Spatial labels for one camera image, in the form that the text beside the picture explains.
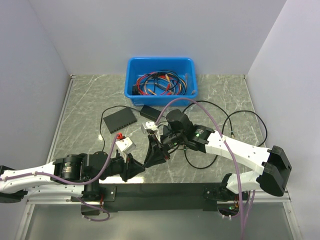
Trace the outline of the black switch box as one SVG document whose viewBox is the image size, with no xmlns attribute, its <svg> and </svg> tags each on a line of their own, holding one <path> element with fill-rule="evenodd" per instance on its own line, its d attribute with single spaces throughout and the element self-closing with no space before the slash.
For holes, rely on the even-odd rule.
<svg viewBox="0 0 320 240">
<path fill-rule="evenodd" d="M 170 159 L 170 155 L 162 144 L 154 135 L 148 135 L 148 150 L 143 163 L 145 168 L 150 168 L 156 165 L 164 164 Z"/>
</svg>

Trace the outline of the black network switch with ports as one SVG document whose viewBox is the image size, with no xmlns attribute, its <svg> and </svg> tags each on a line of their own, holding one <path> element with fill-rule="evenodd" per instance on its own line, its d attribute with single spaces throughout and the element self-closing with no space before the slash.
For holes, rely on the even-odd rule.
<svg viewBox="0 0 320 240">
<path fill-rule="evenodd" d="M 111 134 L 137 122 L 137 118 L 129 107 L 107 115 L 102 120 Z"/>
</svg>

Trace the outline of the black patch cable teal plug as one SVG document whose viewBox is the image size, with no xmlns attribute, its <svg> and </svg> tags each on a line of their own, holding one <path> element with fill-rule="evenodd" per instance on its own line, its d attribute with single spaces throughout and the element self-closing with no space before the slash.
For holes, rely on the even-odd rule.
<svg viewBox="0 0 320 240">
<path fill-rule="evenodd" d="M 262 118 L 251 110 L 237 110 L 228 114 L 219 105 L 207 101 L 199 100 L 198 103 L 205 103 L 220 109 L 225 115 L 226 119 L 223 122 L 221 132 L 227 129 L 227 122 L 229 122 L 230 135 L 233 138 L 237 138 L 235 131 L 237 133 L 242 133 L 243 137 L 249 137 L 250 133 L 254 134 L 256 147 L 264 147 L 265 142 L 268 138 L 268 129 Z"/>
</svg>

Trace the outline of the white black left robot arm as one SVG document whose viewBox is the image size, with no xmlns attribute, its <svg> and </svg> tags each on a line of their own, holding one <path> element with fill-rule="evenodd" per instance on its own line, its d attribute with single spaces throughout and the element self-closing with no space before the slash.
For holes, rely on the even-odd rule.
<svg viewBox="0 0 320 240">
<path fill-rule="evenodd" d="M 0 167 L 1 203 L 19 203 L 24 197 L 67 196 L 95 201 L 104 191 L 100 181 L 119 175 L 124 182 L 145 171 L 143 164 L 119 152 L 110 158 L 103 151 L 70 154 L 34 168 Z"/>
</svg>

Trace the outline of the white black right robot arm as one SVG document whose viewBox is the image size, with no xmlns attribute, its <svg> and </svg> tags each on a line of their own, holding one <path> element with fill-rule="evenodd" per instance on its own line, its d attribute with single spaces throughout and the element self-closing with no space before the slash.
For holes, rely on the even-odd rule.
<svg viewBox="0 0 320 240">
<path fill-rule="evenodd" d="M 251 169 L 224 177 L 220 187 L 224 199 L 230 200 L 240 191 L 253 190 L 263 190 L 275 197 L 284 195 L 292 166 L 281 147 L 259 147 L 235 140 L 212 128 L 193 124 L 179 109 L 170 111 L 166 120 L 169 132 L 163 135 L 159 134 L 155 122 L 146 123 L 149 146 L 145 167 L 165 163 L 170 159 L 170 149 L 185 145 L 190 150 L 235 160 Z"/>
</svg>

